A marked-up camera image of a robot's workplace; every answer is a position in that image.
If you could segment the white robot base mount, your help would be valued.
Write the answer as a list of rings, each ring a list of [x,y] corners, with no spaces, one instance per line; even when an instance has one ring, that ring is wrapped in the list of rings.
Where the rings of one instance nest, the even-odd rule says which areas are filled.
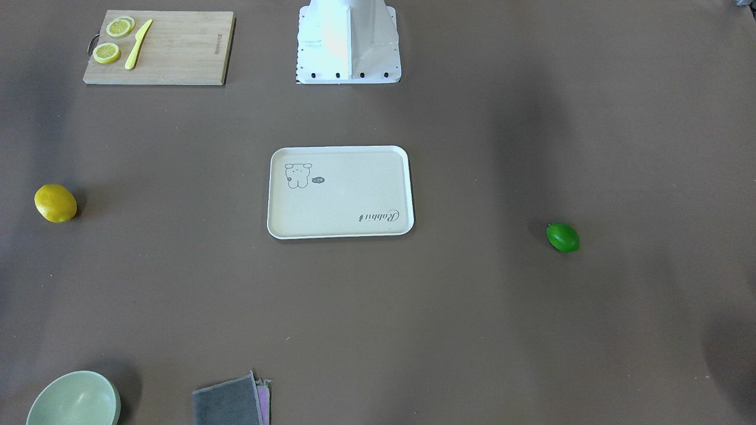
[[[298,84],[392,84],[402,78],[399,27],[383,1],[311,1],[299,9]]]

